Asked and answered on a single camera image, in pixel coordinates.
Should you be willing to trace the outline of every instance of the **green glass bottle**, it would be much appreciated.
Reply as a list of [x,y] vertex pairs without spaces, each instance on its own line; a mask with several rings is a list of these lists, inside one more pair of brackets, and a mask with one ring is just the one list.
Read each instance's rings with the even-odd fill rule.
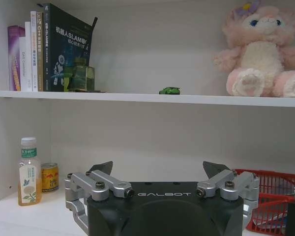
[[64,91],[95,91],[95,70],[86,65],[85,58],[75,58],[74,66],[64,67]]

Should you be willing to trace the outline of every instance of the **bottle label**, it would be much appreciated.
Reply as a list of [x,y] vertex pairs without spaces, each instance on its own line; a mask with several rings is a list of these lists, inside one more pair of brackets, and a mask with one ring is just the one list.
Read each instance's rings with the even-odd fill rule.
[[36,202],[36,167],[24,165],[19,171],[22,203]]
[[37,156],[37,148],[22,149],[22,158],[31,158]]

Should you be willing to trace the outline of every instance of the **book spine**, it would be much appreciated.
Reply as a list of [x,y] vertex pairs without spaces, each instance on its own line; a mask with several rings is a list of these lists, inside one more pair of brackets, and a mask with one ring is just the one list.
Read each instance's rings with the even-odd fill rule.
[[30,30],[31,30],[31,56],[32,56],[32,82],[33,91],[38,91],[38,79],[37,79],[37,39],[36,39],[36,28],[37,28],[37,16],[36,11],[30,12]]
[[43,13],[37,13],[37,80],[38,91],[44,91]]
[[25,40],[26,40],[26,83],[27,91],[33,91],[32,73],[31,73],[31,31],[30,22],[25,22]]
[[18,26],[8,27],[10,90],[21,91],[20,86],[20,31]]
[[44,91],[50,91],[51,62],[50,62],[50,4],[44,5]]
[[26,78],[26,38],[20,37],[20,84],[21,91],[28,91]]

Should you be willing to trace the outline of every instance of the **white book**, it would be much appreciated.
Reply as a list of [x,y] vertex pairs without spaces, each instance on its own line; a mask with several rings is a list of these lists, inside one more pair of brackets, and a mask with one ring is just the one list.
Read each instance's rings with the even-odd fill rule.
[[31,72],[31,32],[30,32],[30,22],[25,22],[25,38],[26,38],[26,81],[27,81],[27,90],[22,89],[21,91],[33,91],[32,85],[32,72]]
[[21,81],[21,91],[28,91],[28,83],[26,78],[26,38],[20,37],[20,81]]
[[33,91],[38,91],[38,78],[37,78],[37,39],[36,39],[36,28],[37,28],[37,15],[36,11],[30,12],[30,31],[31,31],[31,68],[32,68],[32,82]]

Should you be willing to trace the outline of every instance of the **shelf board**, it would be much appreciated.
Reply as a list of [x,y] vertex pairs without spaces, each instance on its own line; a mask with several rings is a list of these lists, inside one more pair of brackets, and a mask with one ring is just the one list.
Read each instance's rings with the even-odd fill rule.
[[[44,1],[31,0],[34,3],[44,3]],[[148,3],[177,2],[185,0],[50,0],[52,4],[64,10],[91,9],[99,6],[125,6],[140,5]]]
[[[41,203],[37,205],[18,206],[17,193],[1,200],[0,236],[84,236],[85,233],[74,222],[72,212],[65,208],[63,181],[59,183],[59,190],[43,194]],[[263,236],[247,230],[242,235]]]
[[17,92],[0,91],[0,97],[60,100],[159,102],[236,106],[295,107],[295,98],[159,95],[135,93]]

